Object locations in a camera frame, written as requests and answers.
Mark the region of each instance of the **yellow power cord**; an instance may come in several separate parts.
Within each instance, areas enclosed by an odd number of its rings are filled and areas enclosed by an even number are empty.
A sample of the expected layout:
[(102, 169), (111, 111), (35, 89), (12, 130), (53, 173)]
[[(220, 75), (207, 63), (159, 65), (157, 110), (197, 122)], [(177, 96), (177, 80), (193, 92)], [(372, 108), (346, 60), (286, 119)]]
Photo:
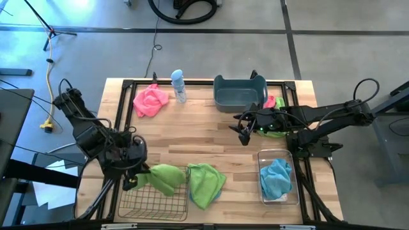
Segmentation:
[[(50, 56), (49, 59), (52, 60), (52, 44), (51, 44), (51, 38), (47, 32), (47, 28), (45, 27), (45, 25), (43, 24), (43, 22), (40, 20), (40, 18), (38, 18), (38, 16), (36, 15), (38, 21), (41, 23), (41, 26), (44, 29), (45, 34), (47, 35), (47, 39), (49, 40), (49, 44), (50, 44)], [(54, 95), (52, 94), (52, 89), (51, 89), (51, 85), (50, 85), (50, 71), (51, 71), (51, 64), (52, 61), (48, 61), (48, 66), (47, 66), (47, 72), (45, 74), (45, 81), (47, 82), (47, 87), (49, 89), (49, 93), (50, 93), (50, 100), (51, 102), (54, 100)], [(52, 133), (52, 130), (54, 128), (54, 124), (51, 122), (52, 119), (52, 115), (54, 114), (54, 105), (51, 104), (50, 107), (50, 114), (48, 116), (48, 118), (44, 121), (44, 123), (42, 125), (40, 125), (40, 128), (43, 128), (45, 132), (47, 133)]]

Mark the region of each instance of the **blue bottle cap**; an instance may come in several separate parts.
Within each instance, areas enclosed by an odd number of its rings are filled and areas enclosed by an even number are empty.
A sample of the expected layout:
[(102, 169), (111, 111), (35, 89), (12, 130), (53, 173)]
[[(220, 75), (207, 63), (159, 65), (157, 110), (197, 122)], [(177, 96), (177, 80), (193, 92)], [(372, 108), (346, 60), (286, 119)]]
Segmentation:
[(171, 75), (172, 81), (176, 81), (176, 80), (180, 79), (181, 77), (183, 77), (182, 70), (175, 70)]

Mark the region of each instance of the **teal plastic bin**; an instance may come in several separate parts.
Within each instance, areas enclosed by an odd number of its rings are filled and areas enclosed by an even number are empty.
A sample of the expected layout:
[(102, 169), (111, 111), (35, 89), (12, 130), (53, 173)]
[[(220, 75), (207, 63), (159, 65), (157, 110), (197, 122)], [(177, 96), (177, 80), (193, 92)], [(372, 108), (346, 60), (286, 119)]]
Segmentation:
[(252, 79), (223, 79), (218, 75), (213, 82), (213, 96), (220, 112), (243, 112), (251, 103), (265, 103), (267, 83), (257, 75)]

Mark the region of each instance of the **plastic container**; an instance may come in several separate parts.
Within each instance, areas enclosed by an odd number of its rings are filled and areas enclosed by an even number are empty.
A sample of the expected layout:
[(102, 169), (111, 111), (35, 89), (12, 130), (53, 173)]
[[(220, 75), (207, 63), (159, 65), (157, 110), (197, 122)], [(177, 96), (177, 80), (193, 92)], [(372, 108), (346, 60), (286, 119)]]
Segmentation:
[(183, 81), (183, 72), (182, 70), (175, 70), (172, 75), (172, 86), (174, 88), (174, 95), (176, 97), (176, 101), (179, 103), (185, 103), (186, 98), (186, 89), (185, 89), (185, 81)]
[(218, 75), (213, 82), (213, 96), (220, 112), (243, 112), (251, 103), (267, 101), (267, 83), (260, 75), (249, 80), (226, 80)]
[[(260, 201), (265, 205), (276, 205), (276, 204), (298, 204), (298, 187), (297, 187), (297, 178), (295, 176), (295, 169), (293, 158), (291, 153), (285, 149), (264, 149), (257, 153), (258, 158), (258, 190)], [(276, 200), (268, 200), (263, 197), (261, 192), (261, 182), (260, 182), (260, 170), (266, 166), (269, 166), (275, 159), (281, 158), (285, 159), (287, 163), (291, 166), (290, 180), (293, 188), (288, 194), (282, 195)]]

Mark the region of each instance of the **clear plastic container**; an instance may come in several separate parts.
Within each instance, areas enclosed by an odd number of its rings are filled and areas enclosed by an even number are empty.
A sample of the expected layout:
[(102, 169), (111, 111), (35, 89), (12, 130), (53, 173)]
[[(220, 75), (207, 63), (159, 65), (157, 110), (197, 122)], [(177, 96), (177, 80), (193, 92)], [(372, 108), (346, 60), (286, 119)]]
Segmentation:
[[(298, 204), (299, 197), (297, 178), (295, 176), (294, 163), (291, 153), (285, 149), (264, 149), (257, 153), (257, 158), (258, 158), (258, 190), (261, 202), (263, 202), (263, 204), (265, 205)], [(289, 177), (291, 180), (291, 184), (293, 185), (293, 188), (288, 194), (284, 194), (276, 200), (268, 200), (267, 198), (263, 197), (263, 193), (261, 191), (260, 170), (266, 166), (269, 166), (275, 159), (278, 158), (285, 159), (292, 168)]]

